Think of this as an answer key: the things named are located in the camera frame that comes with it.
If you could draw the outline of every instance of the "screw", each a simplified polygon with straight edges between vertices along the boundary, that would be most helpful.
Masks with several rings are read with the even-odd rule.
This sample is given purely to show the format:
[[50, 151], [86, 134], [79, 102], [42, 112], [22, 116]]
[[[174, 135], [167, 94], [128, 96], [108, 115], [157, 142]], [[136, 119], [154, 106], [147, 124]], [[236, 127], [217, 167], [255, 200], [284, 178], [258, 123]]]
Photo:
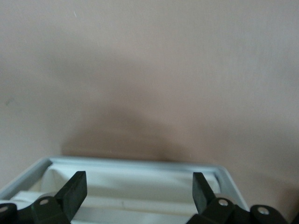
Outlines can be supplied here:
[[258, 210], [259, 213], [261, 213], [263, 215], [268, 215], [269, 214], [268, 209], [266, 209], [265, 207], [258, 207], [257, 210]]
[[220, 199], [218, 203], [222, 206], [228, 206], [228, 202], [224, 199]]
[[4, 207], [0, 208], [0, 212], [5, 212], [7, 209], [8, 209], [8, 207], [4, 206]]
[[40, 205], [44, 205], [44, 204], [47, 204], [49, 202], [48, 199], [43, 199], [39, 202]]

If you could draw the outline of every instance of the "wall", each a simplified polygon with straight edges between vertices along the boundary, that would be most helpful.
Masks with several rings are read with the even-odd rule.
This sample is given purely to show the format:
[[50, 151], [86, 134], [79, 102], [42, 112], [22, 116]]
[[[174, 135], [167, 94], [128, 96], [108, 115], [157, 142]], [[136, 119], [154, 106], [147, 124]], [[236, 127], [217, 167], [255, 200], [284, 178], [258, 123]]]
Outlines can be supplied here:
[[225, 166], [299, 204], [299, 2], [2, 1], [0, 186], [56, 154]]

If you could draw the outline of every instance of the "beige surface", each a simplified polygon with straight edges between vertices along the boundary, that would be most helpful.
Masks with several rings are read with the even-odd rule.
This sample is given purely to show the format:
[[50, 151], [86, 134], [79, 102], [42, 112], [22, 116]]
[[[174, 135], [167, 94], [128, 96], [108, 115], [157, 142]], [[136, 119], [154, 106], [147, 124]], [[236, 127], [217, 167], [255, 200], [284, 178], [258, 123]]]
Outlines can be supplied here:
[[299, 2], [2, 1], [0, 186], [56, 154], [225, 166], [299, 210]]

